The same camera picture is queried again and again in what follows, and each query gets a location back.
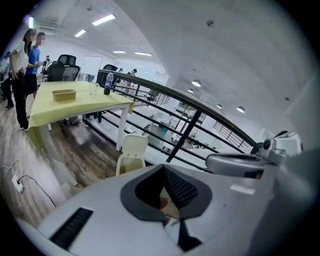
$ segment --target blue shirt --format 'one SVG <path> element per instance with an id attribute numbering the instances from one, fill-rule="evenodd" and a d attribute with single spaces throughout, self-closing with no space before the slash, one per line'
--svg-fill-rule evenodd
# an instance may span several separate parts
<path id="1" fill-rule="evenodd" d="M 40 57 L 40 50 L 35 46 L 32 46 L 29 52 L 29 63 L 34 65 L 36 62 L 39 61 Z M 25 71 L 26 74 L 37 74 L 36 67 L 28 67 Z"/>

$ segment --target black pants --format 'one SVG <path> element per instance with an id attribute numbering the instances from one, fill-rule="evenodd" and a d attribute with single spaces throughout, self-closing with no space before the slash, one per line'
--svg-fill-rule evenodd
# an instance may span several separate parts
<path id="1" fill-rule="evenodd" d="M 33 94 L 38 90 L 38 81 L 36 74 L 24 75 L 24 93 L 25 95 Z"/>
<path id="2" fill-rule="evenodd" d="M 17 73 L 18 79 L 12 80 L 12 90 L 15 100 L 16 117 L 20 127 L 27 129 L 29 122 L 26 117 L 25 76 Z"/>
<path id="3" fill-rule="evenodd" d="M 10 78 L 7 78 L 4 82 L 3 82 L 3 93 L 4 96 L 6 97 L 6 99 L 8 100 L 8 105 L 9 106 L 13 106 L 14 103 L 11 99 L 11 81 Z"/>

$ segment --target power strip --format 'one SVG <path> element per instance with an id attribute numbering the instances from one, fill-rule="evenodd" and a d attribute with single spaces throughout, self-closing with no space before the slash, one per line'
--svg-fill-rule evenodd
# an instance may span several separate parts
<path id="1" fill-rule="evenodd" d="M 16 189 L 19 193 L 22 193 L 22 191 L 24 191 L 24 185 L 22 185 L 21 182 L 18 184 L 18 177 L 17 177 L 17 175 L 14 175 L 14 176 L 13 176 L 13 178 L 12 178 L 12 183 L 13 183 L 15 189 Z"/>

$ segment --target cable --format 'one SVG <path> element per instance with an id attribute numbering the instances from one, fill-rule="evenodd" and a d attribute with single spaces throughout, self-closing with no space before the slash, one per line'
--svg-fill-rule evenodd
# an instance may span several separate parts
<path id="1" fill-rule="evenodd" d="M 47 197 L 50 198 L 50 200 L 51 200 L 51 202 L 53 203 L 54 207 L 57 208 L 56 204 L 54 203 L 54 201 L 52 200 L 52 198 L 50 197 L 50 195 L 48 195 L 48 194 L 44 191 L 44 189 L 38 184 L 38 182 L 37 182 L 34 178 L 30 177 L 29 175 L 23 175 L 21 178 L 19 178 L 19 179 L 17 180 L 17 183 L 18 183 L 18 184 L 20 184 L 20 180 L 21 180 L 23 177 L 28 177 L 28 178 L 34 180 L 35 183 L 36 183 L 36 184 L 40 187 L 40 189 L 43 191 L 43 193 L 45 193 L 45 194 L 47 195 Z"/>
<path id="2" fill-rule="evenodd" d="M 7 170 L 10 170 L 11 168 L 13 168 L 13 172 L 14 172 L 14 171 L 16 170 L 15 167 L 14 167 L 14 165 L 15 165 L 16 162 L 19 162 L 19 163 L 20 163 L 20 165 L 21 165 L 21 170 L 22 170 L 21 173 L 16 177 L 16 178 L 18 179 L 18 178 L 24 173 L 24 168 L 22 167 L 22 163 L 21 163 L 21 161 L 20 161 L 19 159 L 18 159 L 18 160 L 15 160 L 10 167 L 2 166 L 2 167 L 0 168 L 0 170 L 1 170 L 2 168 L 7 169 Z"/>

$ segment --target glass cup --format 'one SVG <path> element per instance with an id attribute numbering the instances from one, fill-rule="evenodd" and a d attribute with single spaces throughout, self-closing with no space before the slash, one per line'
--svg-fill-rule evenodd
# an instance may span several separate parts
<path id="1" fill-rule="evenodd" d="M 100 85 L 97 82 L 90 82 L 89 83 L 89 94 L 95 95 L 99 89 Z"/>

